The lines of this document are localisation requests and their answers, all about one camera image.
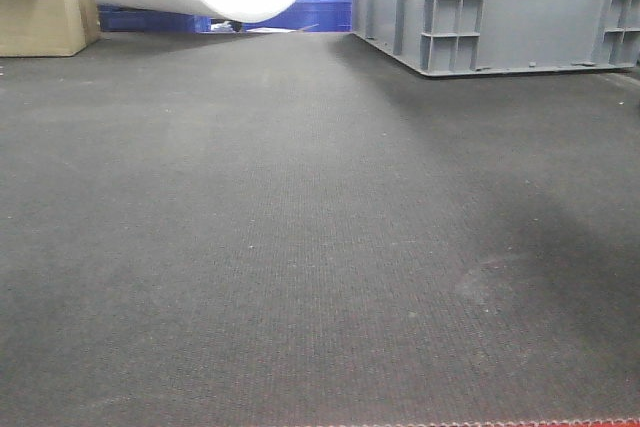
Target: plastic storage bin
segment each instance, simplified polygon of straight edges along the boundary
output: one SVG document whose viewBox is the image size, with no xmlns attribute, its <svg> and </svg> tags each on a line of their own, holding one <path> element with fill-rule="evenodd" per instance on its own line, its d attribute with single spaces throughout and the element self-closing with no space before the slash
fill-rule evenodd
<svg viewBox="0 0 640 427">
<path fill-rule="evenodd" d="M 100 27 L 103 32 L 203 33 L 211 31 L 211 18 L 151 10 L 124 10 L 102 5 Z"/>
<path fill-rule="evenodd" d="M 307 29 L 310 32 L 348 32 L 351 30 L 352 0 L 296 0 L 280 15 L 259 22 L 246 24 L 246 29 L 256 27 L 279 27 L 285 29 Z"/>
<path fill-rule="evenodd" d="M 640 0 L 354 0 L 356 34 L 428 76 L 628 68 Z"/>
</svg>

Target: floor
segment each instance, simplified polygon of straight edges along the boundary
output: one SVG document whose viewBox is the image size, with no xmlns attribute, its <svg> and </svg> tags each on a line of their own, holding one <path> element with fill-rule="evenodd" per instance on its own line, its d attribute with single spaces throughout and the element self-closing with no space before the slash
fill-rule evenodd
<svg viewBox="0 0 640 427">
<path fill-rule="evenodd" d="M 640 417 L 633 75 L 342 34 L 0 65 L 0 425 Z"/>
</svg>

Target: cardboard box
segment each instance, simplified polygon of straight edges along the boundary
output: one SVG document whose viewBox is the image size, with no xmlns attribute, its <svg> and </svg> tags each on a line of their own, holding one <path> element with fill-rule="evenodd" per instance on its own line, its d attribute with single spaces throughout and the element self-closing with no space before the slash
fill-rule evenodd
<svg viewBox="0 0 640 427">
<path fill-rule="evenodd" d="M 95 0 L 0 0 L 0 56 L 71 56 L 99 36 Z"/>
</svg>

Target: gray plastic crate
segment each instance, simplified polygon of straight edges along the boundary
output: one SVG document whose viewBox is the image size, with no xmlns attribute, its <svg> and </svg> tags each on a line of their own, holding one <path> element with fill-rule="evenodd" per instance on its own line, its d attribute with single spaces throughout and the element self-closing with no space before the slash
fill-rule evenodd
<svg viewBox="0 0 640 427">
<path fill-rule="evenodd" d="M 428 76 L 628 68 L 640 0 L 354 0 L 353 29 Z"/>
</svg>

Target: rubber mat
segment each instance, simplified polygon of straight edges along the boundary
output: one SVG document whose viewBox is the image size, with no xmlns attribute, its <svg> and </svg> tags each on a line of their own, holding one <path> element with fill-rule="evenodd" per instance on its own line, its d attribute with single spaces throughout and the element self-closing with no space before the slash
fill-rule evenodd
<svg viewBox="0 0 640 427">
<path fill-rule="evenodd" d="M 332 34 L 0 65 L 2 427 L 640 415 L 634 79 Z"/>
</svg>

